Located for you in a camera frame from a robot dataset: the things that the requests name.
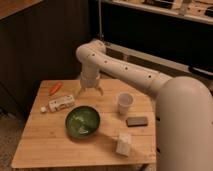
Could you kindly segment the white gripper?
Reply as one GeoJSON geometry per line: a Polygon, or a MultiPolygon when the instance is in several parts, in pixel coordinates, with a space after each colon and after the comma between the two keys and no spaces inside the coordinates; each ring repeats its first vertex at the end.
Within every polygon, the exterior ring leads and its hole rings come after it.
{"type": "Polygon", "coordinates": [[[81,88],[77,89],[75,92],[75,98],[79,98],[80,95],[85,91],[87,88],[95,88],[102,96],[103,96],[103,89],[99,86],[100,77],[97,76],[96,78],[87,78],[83,75],[80,75],[80,85],[81,88]]]}

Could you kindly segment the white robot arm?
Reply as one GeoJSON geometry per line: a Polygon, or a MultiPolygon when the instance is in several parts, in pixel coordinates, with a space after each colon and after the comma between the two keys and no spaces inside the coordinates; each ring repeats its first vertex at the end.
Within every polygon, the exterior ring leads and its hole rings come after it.
{"type": "Polygon", "coordinates": [[[112,58],[100,40],[76,56],[82,88],[98,87],[105,72],[155,101],[156,171],[213,171],[213,96],[202,82],[112,58]]]}

